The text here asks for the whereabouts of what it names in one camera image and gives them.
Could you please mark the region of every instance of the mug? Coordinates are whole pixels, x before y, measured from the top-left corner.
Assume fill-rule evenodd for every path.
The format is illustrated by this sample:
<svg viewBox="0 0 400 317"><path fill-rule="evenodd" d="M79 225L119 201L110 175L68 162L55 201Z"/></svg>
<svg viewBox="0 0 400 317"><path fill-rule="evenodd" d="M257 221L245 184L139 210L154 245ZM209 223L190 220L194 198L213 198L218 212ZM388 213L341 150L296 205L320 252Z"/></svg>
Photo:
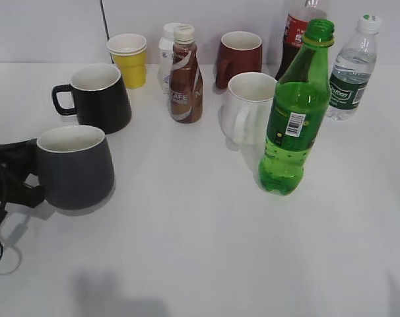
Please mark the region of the mug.
<svg viewBox="0 0 400 317"><path fill-rule="evenodd" d="M263 73L231 78L222 110L222 130L234 143L264 143L276 84Z"/></svg>
<svg viewBox="0 0 400 317"><path fill-rule="evenodd" d="M37 139L40 185L60 209L83 209L112 191L115 174L105 133L91 125L58 127Z"/></svg>
<svg viewBox="0 0 400 317"><path fill-rule="evenodd" d="M64 109L59 92L71 92L74 108ZM76 114L80 124L99 127L105 133L124 128L131 119L128 94L119 69L110 64L93 64L76 72L69 85L52 90L56 111L62 116Z"/></svg>
<svg viewBox="0 0 400 317"><path fill-rule="evenodd" d="M216 87L225 89L229 80L240 73L261 71L261 38L250 32L234 31L220 39L216 64Z"/></svg>
<svg viewBox="0 0 400 317"><path fill-rule="evenodd" d="M106 46L122 72L125 86L143 86L146 83L146 38L140 34L120 34L108 40Z"/></svg>

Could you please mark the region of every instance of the white wall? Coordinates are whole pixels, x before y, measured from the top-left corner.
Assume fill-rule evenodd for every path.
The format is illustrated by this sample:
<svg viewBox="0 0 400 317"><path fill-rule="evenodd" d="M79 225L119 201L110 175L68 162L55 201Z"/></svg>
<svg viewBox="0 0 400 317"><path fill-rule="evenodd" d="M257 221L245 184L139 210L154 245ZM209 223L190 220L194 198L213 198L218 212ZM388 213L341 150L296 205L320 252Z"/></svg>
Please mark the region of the white wall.
<svg viewBox="0 0 400 317"><path fill-rule="evenodd" d="M96 0L0 0L0 61L107 61Z"/></svg>
<svg viewBox="0 0 400 317"><path fill-rule="evenodd" d="M199 60L214 63L219 39L231 30L263 38L264 61L278 63L288 8L304 0L103 0L110 33L147 37L149 63L158 62L157 43L167 22L189 22L197 30ZM400 64L400 0L329 1L335 22L331 60L354 32L362 13L380 15L379 63ZM99 0L0 0L0 61L109 61Z"/></svg>

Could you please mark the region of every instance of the white mug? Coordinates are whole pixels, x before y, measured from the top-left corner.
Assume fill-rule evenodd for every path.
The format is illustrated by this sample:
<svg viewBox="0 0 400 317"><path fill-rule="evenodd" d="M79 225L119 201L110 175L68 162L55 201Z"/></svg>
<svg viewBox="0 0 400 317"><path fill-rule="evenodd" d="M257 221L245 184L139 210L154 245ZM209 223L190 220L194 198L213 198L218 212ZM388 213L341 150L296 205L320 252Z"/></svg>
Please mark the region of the white mug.
<svg viewBox="0 0 400 317"><path fill-rule="evenodd" d="M231 78L222 111L222 130L236 144L264 143L277 81L263 73Z"/></svg>

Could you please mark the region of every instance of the yellow paper cup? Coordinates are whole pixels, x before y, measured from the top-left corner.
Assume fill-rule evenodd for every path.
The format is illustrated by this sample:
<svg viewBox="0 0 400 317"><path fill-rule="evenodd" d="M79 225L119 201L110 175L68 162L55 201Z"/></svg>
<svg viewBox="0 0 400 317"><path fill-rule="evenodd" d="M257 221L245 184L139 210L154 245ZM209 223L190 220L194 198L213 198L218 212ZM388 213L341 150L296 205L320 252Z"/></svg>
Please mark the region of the yellow paper cup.
<svg viewBox="0 0 400 317"><path fill-rule="evenodd" d="M143 86L146 83L146 38L139 34L120 34L106 45L122 73L125 86Z"/></svg>

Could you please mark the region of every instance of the green soda bottle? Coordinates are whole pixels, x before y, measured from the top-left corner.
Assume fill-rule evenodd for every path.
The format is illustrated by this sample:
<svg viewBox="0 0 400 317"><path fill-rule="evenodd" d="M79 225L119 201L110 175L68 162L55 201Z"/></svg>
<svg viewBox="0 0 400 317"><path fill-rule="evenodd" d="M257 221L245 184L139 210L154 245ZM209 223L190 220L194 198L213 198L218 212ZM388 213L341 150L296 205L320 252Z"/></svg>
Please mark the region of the green soda bottle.
<svg viewBox="0 0 400 317"><path fill-rule="evenodd" d="M327 55L333 31L331 21L311 20L301 50L277 83L259 164L260 182L268 192L288 195L303 177L331 96Z"/></svg>

